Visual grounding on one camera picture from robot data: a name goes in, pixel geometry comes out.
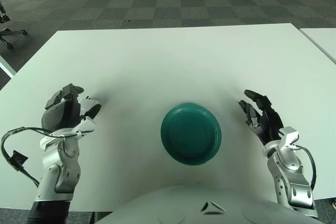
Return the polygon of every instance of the green plate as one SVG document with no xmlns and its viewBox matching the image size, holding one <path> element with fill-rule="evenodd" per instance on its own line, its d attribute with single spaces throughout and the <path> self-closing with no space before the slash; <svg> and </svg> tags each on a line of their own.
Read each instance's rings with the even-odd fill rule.
<svg viewBox="0 0 336 224">
<path fill-rule="evenodd" d="M 161 140 L 167 152 L 186 165 L 213 158 L 222 141 L 221 127 L 212 113 L 193 103 L 174 107 L 163 119 Z"/>
</svg>

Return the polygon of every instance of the robotic arm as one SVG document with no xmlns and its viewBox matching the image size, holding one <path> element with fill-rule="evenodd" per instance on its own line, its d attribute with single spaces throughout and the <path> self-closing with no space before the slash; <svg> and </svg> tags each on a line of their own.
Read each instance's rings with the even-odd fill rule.
<svg viewBox="0 0 336 224">
<path fill-rule="evenodd" d="M 317 218 L 312 194 L 316 168 L 310 152 L 295 145 L 299 140 L 299 132 L 291 127 L 283 127 L 280 116 L 271 108 L 267 96 L 250 90 L 245 90 L 244 94 L 256 102 L 263 112 L 260 115 L 251 104 L 243 100 L 239 102 L 247 115 L 247 125 L 265 147 L 263 155 L 268 158 L 267 166 L 274 179 L 278 204 Z M 295 150 L 301 149 L 307 152 L 312 161 L 314 175 L 311 185 L 305 179 L 303 165 L 295 154 Z"/>
<path fill-rule="evenodd" d="M 78 140 L 95 129 L 101 105 L 89 97 L 77 100 L 81 87 L 67 85 L 47 102 L 42 127 L 51 131 L 40 141 L 44 175 L 27 223 L 65 223 L 80 178 Z"/>
</svg>

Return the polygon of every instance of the wire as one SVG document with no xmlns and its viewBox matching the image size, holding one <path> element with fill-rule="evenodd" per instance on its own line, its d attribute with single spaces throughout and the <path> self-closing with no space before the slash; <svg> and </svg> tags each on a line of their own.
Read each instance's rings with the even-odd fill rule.
<svg viewBox="0 0 336 224">
<path fill-rule="evenodd" d="M 297 151 L 298 150 L 304 150 L 307 153 L 307 155 L 308 155 L 308 157 L 310 159 L 310 163 L 311 163 L 311 166 L 312 166 L 312 169 L 313 169 L 313 177 L 311 179 L 310 188 L 313 191 L 314 187 L 315 187 L 315 183 L 316 183 L 316 165 L 315 165 L 314 158 L 313 158 L 313 156 L 311 155 L 310 151 L 307 148 L 305 148 L 303 146 L 300 146 L 300 145 L 297 145 L 296 147 L 297 147 L 297 149 L 293 149 L 293 150 L 297 150 Z"/>
<path fill-rule="evenodd" d="M 27 131 L 27 130 L 31 130 L 31 131 L 34 131 L 34 132 L 37 132 L 39 134 L 42 134 L 44 136 L 49 136 L 49 137 L 54 137 L 54 138 L 68 138 L 68 137 L 73 137 L 73 136 L 77 136 L 77 134 L 74 134 L 74 135 L 68 135 L 68 136 L 53 136 L 53 135 L 50 135 L 50 133 L 52 133 L 52 131 L 50 130 L 46 130 L 46 129 L 43 129 L 43 128 L 37 128 L 37 127 L 20 127 L 20 128 L 16 128 L 16 129 L 13 129 L 13 130 L 10 130 L 8 131 L 5 135 L 3 135 L 3 137 L 1 138 L 1 153 L 2 155 L 4 156 L 5 160 L 14 168 L 16 169 L 17 171 L 21 172 L 22 174 L 24 174 L 26 177 L 28 177 L 30 180 L 33 181 L 33 183 L 35 184 L 35 186 L 39 186 L 39 181 L 34 178 L 32 175 L 30 175 L 24 168 L 23 166 L 19 165 L 19 164 L 15 164 L 13 163 L 13 161 L 10 159 L 11 157 L 9 156 L 9 154 L 6 152 L 6 149 L 5 149 L 5 142 L 6 140 L 11 136 L 11 135 L 14 135 L 14 134 L 17 134 L 19 132 L 22 132 L 22 131 Z M 82 133 L 90 133 L 92 131 L 82 131 Z"/>
</svg>

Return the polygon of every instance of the white table surface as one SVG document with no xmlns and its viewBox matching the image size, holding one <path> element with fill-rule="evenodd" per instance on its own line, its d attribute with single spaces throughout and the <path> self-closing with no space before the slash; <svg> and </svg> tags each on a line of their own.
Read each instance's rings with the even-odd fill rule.
<svg viewBox="0 0 336 224">
<path fill-rule="evenodd" d="M 167 186 L 203 184 L 276 201 L 259 139 L 238 100 L 245 89 L 268 95 L 285 126 L 317 165 L 315 198 L 336 196 L 336 66 L 291 24 L 59 31 L 0 92 L 0 132 L 40 126 L 51 95 L 73 83 L 102 103 L 96 130 L 80 140 L 81 179 L 71 210 L 112 211 Z M 217 155 L 200 166 L 165 151 L 160 126 L 174 106 L 208 108 L 222 128 Z M 43 173 L 41 136 L 6 143 Z M 298 152 L 311 179 L 311 166 Z M 36 188 L 0 162 L 0 207 L 30 208 Z"/>
<path fill-rule="evenodd" d="M 302 28 L 300 31 L 336 64 L 336 28 Z"/>
</svg>

